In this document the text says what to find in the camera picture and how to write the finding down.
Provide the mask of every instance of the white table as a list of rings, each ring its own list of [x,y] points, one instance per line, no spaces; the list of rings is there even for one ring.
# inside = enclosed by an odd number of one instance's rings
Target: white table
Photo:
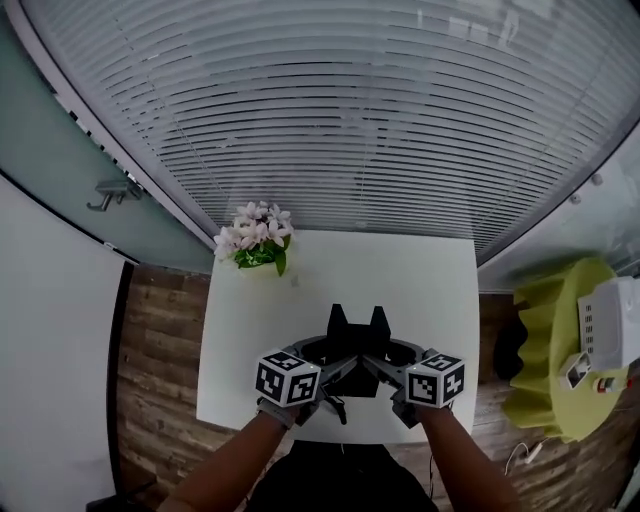
[[[272,348],[326,333],[333,303],[351,323],[368,324],[383,306],[391,337],[466,360],[454,413],[471,432],[478,386],[478,281],[473,242],[405,235],[297,231],[281,278],[245,276],[216,262],[202,337],[197,418],[240,429],[255,414],[257,358]],[[393,389],[345,397],[343,426],[321,407],[294,439],[331,443],[425,441],[391,411]]]

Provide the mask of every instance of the window blinds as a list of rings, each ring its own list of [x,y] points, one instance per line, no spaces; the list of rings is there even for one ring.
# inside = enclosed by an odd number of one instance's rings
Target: window blinds
[[[219,225],[263,199],[482,260],[640,116],[626,0],[23,3],[116,139]]]

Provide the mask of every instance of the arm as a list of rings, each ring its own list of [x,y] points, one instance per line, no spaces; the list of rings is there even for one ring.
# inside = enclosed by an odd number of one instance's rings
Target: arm
[[[416,409],[455,510],[520,510],[520,500],[507,477],[482,453],[449,409]]]
[[[159,512],[233,512],[286,432],[278,420],[259,413],[185,478]]]

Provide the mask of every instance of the flower pot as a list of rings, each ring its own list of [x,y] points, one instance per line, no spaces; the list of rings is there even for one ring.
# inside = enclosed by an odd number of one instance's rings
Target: flower pot
[[[250,268],[238,268],[240,274],[247,279],[270,279],[270,278],[280,278],[286,277],[291,273],[291,264],[293,260],[294,251],[291,250],[291,246],[287,249],[287,266],[284,269],[284,274],[282,276],[278,275],[278,269],[276,268],[275,263],[265,263],[264,265],[260,265],[259,267],[250,267]]]

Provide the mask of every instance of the green leaves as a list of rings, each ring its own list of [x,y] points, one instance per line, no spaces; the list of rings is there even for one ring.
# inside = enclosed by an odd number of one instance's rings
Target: green leaves
[[[265,240],[264,242],[254,246],[252,249],[240,249],[234,256],[234,261],[239,268],[259,267],[266,263],[276,264],[278,275],[284,274],[287,267],[287,255],[285,251],[291,243],[291,235],[283,238],[284,247],[280,247],[273,240]]]
[[[282,276],[286,268],[287,268],[287,253],[284,251],[277,252],[276,253],[276,269],[278,270],[278,275]]]

